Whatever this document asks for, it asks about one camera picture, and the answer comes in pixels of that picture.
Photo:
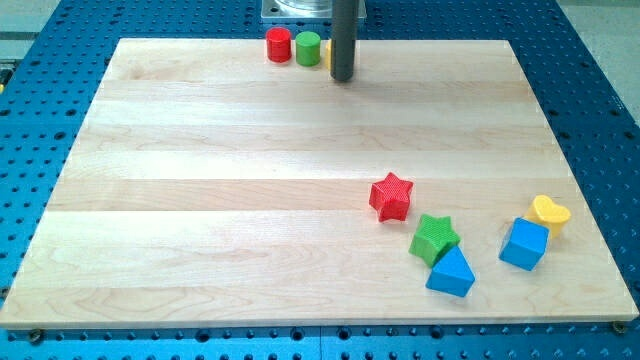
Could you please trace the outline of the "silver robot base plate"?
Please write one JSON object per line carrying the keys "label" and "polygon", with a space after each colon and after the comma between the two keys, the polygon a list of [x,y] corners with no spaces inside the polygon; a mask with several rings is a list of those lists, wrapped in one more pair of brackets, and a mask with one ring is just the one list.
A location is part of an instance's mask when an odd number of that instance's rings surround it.
{"label": "silver robot base plate", "polygon": [[333,0],[260,0],[263,19],[328,19]]}

